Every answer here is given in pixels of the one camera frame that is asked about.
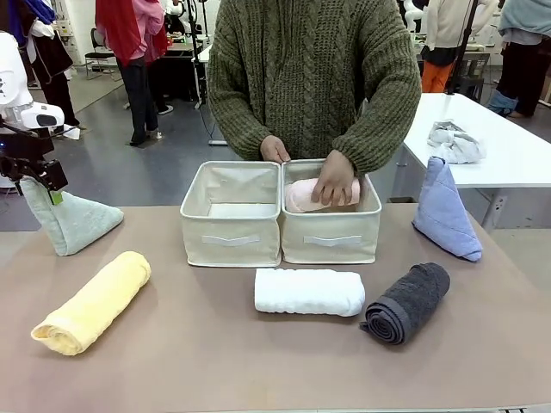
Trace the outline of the person's left hand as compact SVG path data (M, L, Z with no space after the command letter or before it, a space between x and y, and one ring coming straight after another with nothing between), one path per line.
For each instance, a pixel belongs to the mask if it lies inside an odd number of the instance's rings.
M355 176L354 164L340 151L332 150L326 157L313 188L312 202L320 202L324 206L349 204Z

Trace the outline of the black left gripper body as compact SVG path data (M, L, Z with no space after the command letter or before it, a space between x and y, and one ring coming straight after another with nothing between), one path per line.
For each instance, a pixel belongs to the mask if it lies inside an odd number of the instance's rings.
M1 160L25 159L24 173L38 173L39 161L52 161L44 158L51 151L53 142L48 133L24 131L12 126L1 131Z

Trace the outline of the person's right hand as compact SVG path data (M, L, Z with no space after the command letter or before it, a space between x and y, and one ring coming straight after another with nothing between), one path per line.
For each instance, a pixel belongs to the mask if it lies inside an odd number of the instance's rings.
M291 160L283 142L274 135L269 135L263 139L260 145L260 153L266 162L281 164Z

